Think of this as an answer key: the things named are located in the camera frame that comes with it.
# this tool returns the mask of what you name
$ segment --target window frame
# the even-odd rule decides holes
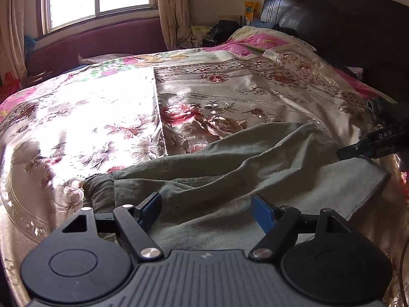
[[[118,8],[113,10],[108,10],[104,12],[100,12],[99,10],[99,0],[94,0],[95,4],[95,15],[83,17],[80,19],[73,20],[71,22],[61,24],[60,26],[56,26],[52,28],[51,26],[51,11],[50,11],[50,0],[41,0],[41,27],[42,27],[42,35],[50,34],[56,30],[61,30],[67,26],[72,26],[77,23],[82,23],[84,21],[100,19],[102,17],[109,17],[110,15],[118,15],[121,13],[129,13],[129,12],[137,12],[143,10],[152,10],[157,9],[158,2],[157,0],[149,0],[149,4],[144,4],[140,6],[130,6],[125,8]]]

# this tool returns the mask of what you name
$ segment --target floral bedspread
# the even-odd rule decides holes
[[[195,152],[260,123],[312,123],[348,145],[372,129],[366,99],[376,94],[308,44],[246,26],[218,47],[119,58],[9,97],[0,105],[0,248],[14,298],[27,303],[20,263],[81,207],[87,176]],[[393,178],[353,223],[391,257],[385,300],[398,306],[405,200],[391,158],[382,164]]]

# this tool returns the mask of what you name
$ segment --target green fabric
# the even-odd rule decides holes
[[[251,196],[307,214],[330,207],[349,218],[388,176],[364,158],[339,162],[338,148],[312,124],[261,124],[199,152],[91,176],[84,182],[84,205],[111,212],[159,192],[163,209],[149,234],[165,251],[248,252],[264,236],[250,214]]]

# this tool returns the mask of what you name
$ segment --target blue clip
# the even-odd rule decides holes
[[[268,233],[276,224],[273,209],[259,196],[252,197],[250,207],[254,219],[261,226],[264,233]]]
[[[152,193],[135,208],[139,213],[138,224],[148,232],[162,211],[162,196],[159,193]]]

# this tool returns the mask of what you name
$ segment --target beige curtain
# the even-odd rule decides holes
[[[0,0],[0,75],[2,80],[11,72],[25,83],[24,62],[24,4],[25,0]]]
[[[188,47],[191,35],[189,0],[158,0],[158,3],[167,48]]]

